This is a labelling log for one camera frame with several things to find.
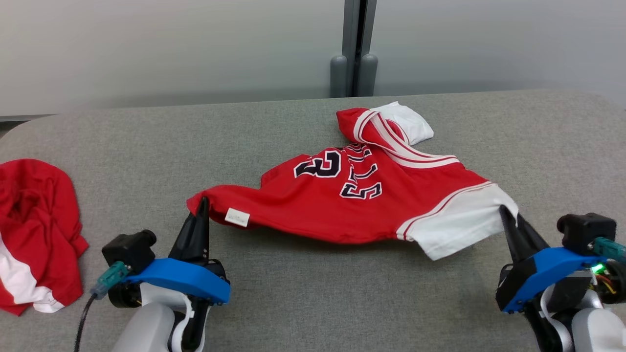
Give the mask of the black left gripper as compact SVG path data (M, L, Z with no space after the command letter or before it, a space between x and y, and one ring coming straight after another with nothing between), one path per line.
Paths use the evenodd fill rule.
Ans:
M209 208L208 198L202 197L196 213L190 213L185 219L169 258L181 262L202 266L226 283L230 283L226 271L219 259L209 259Z

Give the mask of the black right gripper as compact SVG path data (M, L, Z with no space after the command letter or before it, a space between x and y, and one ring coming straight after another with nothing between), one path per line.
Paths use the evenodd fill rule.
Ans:
M499 214L513 264L501 270L495 299L499 309L524 309L538 294L533 283L537 274L533 255L550 245L522 215L516 218L505 205L499 206Z

